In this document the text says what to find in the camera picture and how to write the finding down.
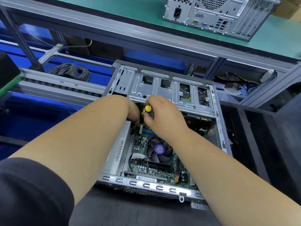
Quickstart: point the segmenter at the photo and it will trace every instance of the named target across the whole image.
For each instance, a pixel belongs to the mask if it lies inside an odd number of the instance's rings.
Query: person's right hand
[[[145,102],[151,105],[155,114],[153,120],[148,113],[144,113],[144,122],[170,146],[179,140],[188,127],[180,110],[169,100],[160,95],[151,95]]]

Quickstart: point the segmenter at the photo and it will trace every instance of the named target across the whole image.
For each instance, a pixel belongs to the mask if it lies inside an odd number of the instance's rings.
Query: person's left arm
[[[100,98],[10,158],[31,159],[55,172],[70,187],[77,204],[96,182],[126,119],[134,125],[140,119],[139,109],[131,100],[120,95]]]

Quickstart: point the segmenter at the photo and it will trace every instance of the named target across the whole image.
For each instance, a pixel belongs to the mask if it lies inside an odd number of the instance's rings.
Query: forearm
[[[301,207],[188,130],[173,148],[223,225],[301,225]]]
[[[122,96],[101,98],[55,125],[11,157],[35,160],[71,188],[75,204],[90,190],[130,110]]]

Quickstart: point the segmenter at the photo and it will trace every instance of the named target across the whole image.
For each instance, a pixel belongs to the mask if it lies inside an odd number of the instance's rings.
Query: purple fan label
[[[158,144],[155,146],[155,152],[158,154],[158,155],[162,155],[164,152],[165,152],[165,148],[162,144]]]

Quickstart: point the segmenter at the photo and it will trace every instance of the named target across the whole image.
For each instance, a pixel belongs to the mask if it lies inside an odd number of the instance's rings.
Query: person
[[[170,100],[152,95],[146,104],[155,117],[145,113],[145,123],[171,145],[222,225],[301,225],[298,204],[190,130]],[[126,119],[137,125],[138,107],[106,96],[2,160],[0,225],[67,225]]]

